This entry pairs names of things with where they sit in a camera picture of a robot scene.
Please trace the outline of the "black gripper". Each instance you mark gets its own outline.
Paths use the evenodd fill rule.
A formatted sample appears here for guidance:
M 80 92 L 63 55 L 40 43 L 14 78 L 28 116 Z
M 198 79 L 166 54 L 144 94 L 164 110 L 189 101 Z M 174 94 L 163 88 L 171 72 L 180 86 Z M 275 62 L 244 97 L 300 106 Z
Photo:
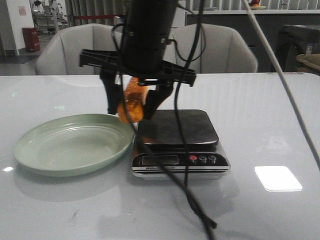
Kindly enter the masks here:
M 163 60 L 160 70 L 155 73 L 138 72 L 119 65 L 116 51 L 83 49 L 79 55 L 79 65 L 102 68 L 100 79 L 104 85 L 107 98 L 107 111 L 116 115 L 121 98 L 121 86 L 116 84 L 117 72 L 138 78 L 139 86 L 156 86 L 149 90 L 143 106 L 143 119 L 150 120 L 162 102 L 173 92 L 173 83 L 181 81 L 190 87 L 194 85 L 197 74 L 193 69 L 187 69 L 181 78 L 184 68 Z

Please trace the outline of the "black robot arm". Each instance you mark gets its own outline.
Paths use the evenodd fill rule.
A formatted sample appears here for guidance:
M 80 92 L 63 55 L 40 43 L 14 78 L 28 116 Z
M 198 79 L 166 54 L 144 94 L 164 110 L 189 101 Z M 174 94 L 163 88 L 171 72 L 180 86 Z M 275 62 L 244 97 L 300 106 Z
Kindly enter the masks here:
M 196 73 L 164 60 L 176 13 L 176 0 L 133 0 L 115 50 L 83 49 L 79 65 L 100 68 L 108 113 L 123 123 L 150 119 L 173 91 L 174 82 L 193 86 Z

